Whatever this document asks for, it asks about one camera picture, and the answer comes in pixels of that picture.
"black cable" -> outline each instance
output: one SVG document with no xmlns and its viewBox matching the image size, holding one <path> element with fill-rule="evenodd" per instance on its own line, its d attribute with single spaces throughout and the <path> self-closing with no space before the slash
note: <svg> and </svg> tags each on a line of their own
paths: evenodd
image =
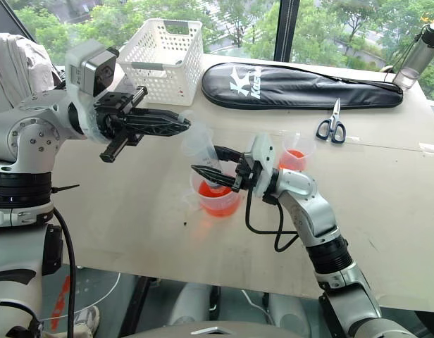
<svg viewBox="0 0 434 338">
<path fill-rule="evenodd" d="M 248 195 L 247 195 L 247 206 L 245 207 L 245 225 L 248 227 L 248 229 L 251 232 L 254 232 L 255 234 L 277 234 L 278 230 L 276 230 L 276 231 L 257 230 L 250 225 L 250 209 L 252 207 L 252 195 L 253 195 L 253 187 L 250 187 L 248 189 Z M 283 219 L 281 218 L 282 214 L 283 214 L 283 210 L 281 210 L 281 213 L 280 213 L 281 228 L 283 228 Z M 297 233 L 297 231 L 284 231 L 284 232 L 282 232 L 282 234 L 296 234 L 296 233 Z"/>
<path fill-rule="evenodd" d="M 61 213 L 54 208 L 54 215 L 61 224 L 63 236 L 67 244 L 68 261 L 70 264 L 70 291 L 68 293 L 68 317 L 67 317 L 67 338 L 73 338 L 73 320 L 75 318 L 75 286 L 76 286 L 76 263 L 75 252 L 73 251 L 73 242 L 71 241 L 70 232 L 67 223 Z"/>
<path fill-rule="evenodd" d="M 280 211 L 280 224 L 278 226 L 278 230 L 276 230 L 276 231 L 258 230 L 258 229 L 255 229 L 254 227 L 252 227 L 250 225 L 250 210 L 252 207 L 252 196 L 253 196 L 253 187 L 250 187 L 248 189 L 247 206 L 245 208 L 245 225 L 247 226 L 247 228 L 251 232 L 254 232 L 255 234 L 275 234 L 276 237 L 275 237 L 274 249 L 276 252 L 283 252 L 284 250 L 289 248 L 299 238 L 297 231 L 283 231 L 284 214 L 283 214 L 283 208 L 281 207 L 281 204 L 278 200 L 276 200 L 276 202 L 275 202 L 276 206 L 278 207 L 278 210 Z M 280 242 L 280 238 L 281 238 L 282 234 L 295 234 L 295 236 L 293 238 L 291 238 L 291 240 L 288 243 L 286 243 L 284 246 L 279 248 L 278 244 Z"/>
<path fill-rule="evenodd" d="M 283 245 L 282 247 L 278 247 L 279 243 L 280 243 L 280 238 L 282 234 L 285 234 L 285 232 L 283 232 L 283 221 L 284 221 L 284 215 L 283 215 L 283 208 L 281 207 L 281 204 L 278 200 L 276 200 L 276 206 L 278 207 L 278 210 L 280 211 L 280 224 L 278 226 L 278 232 L 275 236 L 275 244 L 274 244 L 274 248 L 276 252 L 283 252 L 284 250 L 286 250 L 287 248 L 289 248 L 289 246 L 293 245 L 294 242 L 299 238 L 299 235 L 296 234 L 293 238 L 291 238 L 291 240 L 286 243 L 285 245 Z"/>
</svg>

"robotic arm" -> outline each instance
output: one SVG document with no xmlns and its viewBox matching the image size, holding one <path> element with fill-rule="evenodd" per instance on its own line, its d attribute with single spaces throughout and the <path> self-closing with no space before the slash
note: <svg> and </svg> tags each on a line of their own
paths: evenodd
<svg viewBox="0 0 434 338">
<path fill-rule="evenodd" d="M 319 194 L 316 181 L 298 171 L 273 168 L 275 151 L 267 134 L 259 134 L 248 153 L 219 146 L 216 152 L 223 161 L 238 162 L 236 177 L 206 166 L 192 168 L 204 178 L 231 187 L 235 192 L 248 189 L 250 195 L 262 197 L 267 203 L 279 201 L 291 215 L 323 290 L 319 302 L 334 337 L 414 337 L 397 323 L 381 318 L 380 306 L 357 262 L 350 256 L 335 214 Z"/>
<path fill-rule="evenodd" d="M 0 337 L 39 337 L 42 276 L 61 267 L 61 228 L 54 214 L 51 171 L 68 139 L 107 145 L 114 162 L 144 135 L 173 136 L 188 129 L 170 111 L 137 108 L 147 95 L 106 92 L 117 51 L 89 40 L 66 56 L 66 91 L 34 93 L 0 113 Z"/>
</svg>

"water bottle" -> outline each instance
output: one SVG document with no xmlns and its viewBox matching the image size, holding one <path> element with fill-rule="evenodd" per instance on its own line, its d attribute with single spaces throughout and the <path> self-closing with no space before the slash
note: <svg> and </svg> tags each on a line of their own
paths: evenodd
<svg viewBox="0 0 434 338">
<path fill-rule="evenodd" d="M 434 57 L 434 23 L 426 25 L 411 53 L 393 82 L 403 90 L 410 89 Z"/>
</svg>

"table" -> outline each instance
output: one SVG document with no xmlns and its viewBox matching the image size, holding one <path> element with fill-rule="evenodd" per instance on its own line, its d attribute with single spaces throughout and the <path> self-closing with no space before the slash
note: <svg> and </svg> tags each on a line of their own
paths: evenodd
<svg viewBox="0 0 434 338">
<path fill-rule="evenodd" d="M 205 55 L 204 67 L 231 60 L 240 61 Z M 300 66 L 363 80 L 384 77 Z M 188 108 L 149 106 L 176 113 Z M 280 149 L 286 132 L 299 130 L 311 136 L 329 116 L 327 111 L 224 109 L 208 102 L 200 89 L 189 109 L 213 128 L 215 144 L 241 151 L 258 131 L 269 132 Z M 338 147 L 317 142 L 307 172 L 333 206 L 349 251 L 380 305 L 434 311 L 434 114 L 415 85 L 398 107 L 342 111 L 341 120 L 347 128 L 346 143 Z M 182 138 L 145 137 L 138 147 L 124 149 L 113 164 L 101 162 L 103 144 L 63 145 L 53 184 L 81 186 L 55 195 L 54 202 L 68 221 L 77 264 L 264 292 L 320 295 L 301 243 L 276 253 L 272 236 L 246 229 L 244 208 L 219 219 L 186 207 L 182 199 L 189 189 L 190 167 L 180 152 Z M 252 223 L 260 229 L 276 228 L 277 208 L 253 201 Z M 287 216 L 285 228 L 289 227 Z"/>
</svg>

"window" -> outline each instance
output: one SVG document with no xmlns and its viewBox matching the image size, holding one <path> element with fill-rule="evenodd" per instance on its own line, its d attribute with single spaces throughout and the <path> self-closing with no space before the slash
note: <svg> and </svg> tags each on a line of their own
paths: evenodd
<svg viewBox="0 0 434 338">
<path fill-rule="evenodd" d="M 287 7 L 297 8 L 280 4 L 298 0 L 7 2 L 61 65 L 67 49 L 89 38 L 124 45 L 148 18 L 202 21 L 207 53 L 273 60 L 280 10 L 287 15 Z M 282 54 L 290 57 L 275 59 L 378 71 L 396 64 L 422 25 L 434 20 L 434 0 L 300 0 L 290 16 L 297 17 L 292 50 Z M 434 100 L 434 59 L 419 83 Z"/>
<path fill-rule="evenodd" d="M 300 0 L 290 60 L 397 70 L 403 50 L 432 21 L 434 0 Z M 419 83 L 434 100 L 434 59 Z"/>
<path fill-rule="evenodd" d="M 272 59 L 279 9 L 272 0 L 7 1 L 58 65 L 63 64 L 66 50 L 86 39 L 121 47 L 149 18 L 201 21 L 205 52 Z"/>
</svg>

